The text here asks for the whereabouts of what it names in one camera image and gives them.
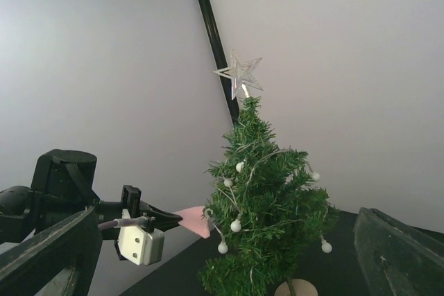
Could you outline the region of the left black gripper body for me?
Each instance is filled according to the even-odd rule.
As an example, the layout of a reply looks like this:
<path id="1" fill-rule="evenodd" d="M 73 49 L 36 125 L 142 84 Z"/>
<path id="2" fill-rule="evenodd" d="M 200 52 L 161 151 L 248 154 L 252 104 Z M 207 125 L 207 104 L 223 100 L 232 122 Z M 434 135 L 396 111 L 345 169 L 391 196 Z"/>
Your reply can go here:
<path id="1" fill-rule="evenodd" d="M 128 210 L 130 218 L 136 218 L 141 222 L 140 227 L 148 232 L 149 231 L 149 219 L 148 215 L 141 208 L 142 191 L 135 186 L 123 185 L 121 192 L 121 202 L 123 208 Z"/>

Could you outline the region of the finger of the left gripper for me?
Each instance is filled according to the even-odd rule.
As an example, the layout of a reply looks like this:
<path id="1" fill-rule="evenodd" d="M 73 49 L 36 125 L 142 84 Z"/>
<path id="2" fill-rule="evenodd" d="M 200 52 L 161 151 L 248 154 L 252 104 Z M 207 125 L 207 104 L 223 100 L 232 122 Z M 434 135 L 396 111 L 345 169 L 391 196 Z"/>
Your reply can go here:
<path id="1" fill-rule="evenodd" d="M 158 229 L 166 232 L 179 226 L 182 217 L 178 214 L 162 211 L 146 202 L 140 202 L 140 213 L 148 218 L 146 230 L 153 232 Z"/>

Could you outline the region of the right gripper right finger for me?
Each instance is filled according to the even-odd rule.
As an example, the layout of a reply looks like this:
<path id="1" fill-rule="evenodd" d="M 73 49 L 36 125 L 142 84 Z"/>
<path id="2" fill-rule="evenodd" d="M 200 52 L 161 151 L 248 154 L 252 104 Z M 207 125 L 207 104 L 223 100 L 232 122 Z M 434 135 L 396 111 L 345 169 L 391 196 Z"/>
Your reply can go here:
<path id="1" fill-rule="evenodd" d="M 371 295 L 443 294 L 442 234 L 433 238 L 382 211 L 362 207 L 354 235 Z"/>

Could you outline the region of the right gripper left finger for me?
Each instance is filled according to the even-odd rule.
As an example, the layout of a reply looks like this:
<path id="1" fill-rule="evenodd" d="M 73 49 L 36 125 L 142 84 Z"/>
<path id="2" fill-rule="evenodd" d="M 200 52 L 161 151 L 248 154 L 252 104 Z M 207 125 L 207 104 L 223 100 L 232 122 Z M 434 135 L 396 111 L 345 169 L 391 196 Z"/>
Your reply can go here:
<path id="1" fill-rule="evenodd" d="M 87 295 L 103 238 L 94 208 L 1 254 L 1 294 Z"/>

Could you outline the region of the pink cone ornament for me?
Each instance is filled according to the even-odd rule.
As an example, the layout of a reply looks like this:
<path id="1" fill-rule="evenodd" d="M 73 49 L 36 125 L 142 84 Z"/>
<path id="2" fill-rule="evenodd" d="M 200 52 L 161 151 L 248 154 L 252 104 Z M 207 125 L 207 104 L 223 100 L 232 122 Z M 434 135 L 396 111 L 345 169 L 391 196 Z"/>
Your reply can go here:
<path id="1" fill-rule="evenodd" d="M 174 212 L 182 218 L 178 224 L 185 229 L 199 235 L 201 238 L 210 237 L 210 222 L 204 212 L 204 206 L 190 207 Z"/>

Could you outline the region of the small green christmas tree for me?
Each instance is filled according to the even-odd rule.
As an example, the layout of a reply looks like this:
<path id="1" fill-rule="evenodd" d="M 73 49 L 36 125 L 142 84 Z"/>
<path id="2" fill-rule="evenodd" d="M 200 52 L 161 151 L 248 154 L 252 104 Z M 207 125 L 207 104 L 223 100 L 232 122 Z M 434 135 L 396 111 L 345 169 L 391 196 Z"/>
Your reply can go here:
<path id="1" fill-rule="evenodd" d="M 199 275 L 212 295 L 265 295 L 273 284 L 288 284 L 300 254 L 324 241 L 338 220 L 307 153 L 279 147 L 259 106 L 259 98 L 244 100 L 225 135 L 225 160 L 210 166 L 214 192 L 204 212 L 222 253 Z"/>

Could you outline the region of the silver star tree topper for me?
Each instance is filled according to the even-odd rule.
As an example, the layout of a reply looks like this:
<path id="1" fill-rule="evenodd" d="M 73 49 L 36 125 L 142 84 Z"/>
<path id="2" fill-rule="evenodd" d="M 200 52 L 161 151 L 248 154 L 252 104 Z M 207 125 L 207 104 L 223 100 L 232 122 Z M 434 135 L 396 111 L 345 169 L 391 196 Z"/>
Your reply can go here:
<path id="1" fill-rule="evenodd" d="M 250 97 L 249 87 L 262 91 L 262 86 L 258 83 L 253 71 L 260 63 L 262 58 L 256 58 L 244 62 L 237 52 L 232 49 L 230 53 L 230 65 L 228 67 L 218 69 L 214 73 L 220 77 L 230 80 L 230 97 L 234 100 L 238 93 L 242 91 L 246 98 Z"/>

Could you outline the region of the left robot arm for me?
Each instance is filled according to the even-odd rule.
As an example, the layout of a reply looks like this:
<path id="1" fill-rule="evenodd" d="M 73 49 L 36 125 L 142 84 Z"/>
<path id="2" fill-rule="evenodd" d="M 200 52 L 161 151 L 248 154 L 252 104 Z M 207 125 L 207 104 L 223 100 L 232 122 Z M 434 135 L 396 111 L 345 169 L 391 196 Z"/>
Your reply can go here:
<path id="1" fill-rule="evenodd" d="M 79 211 L 94 208 L 99 223 L 122 217 L 146 216 L 150 229 L 163 232 L 182 218 L 142 201 L 142 192 L 125 185 L 117 202 L 101 200 L 93 191 L 97 158 L 78 150 L 53 149 L 37 159 L 30 186 L 1 191 L 1 242 L 21 243 L 31 232 L 40 233 Z"/>

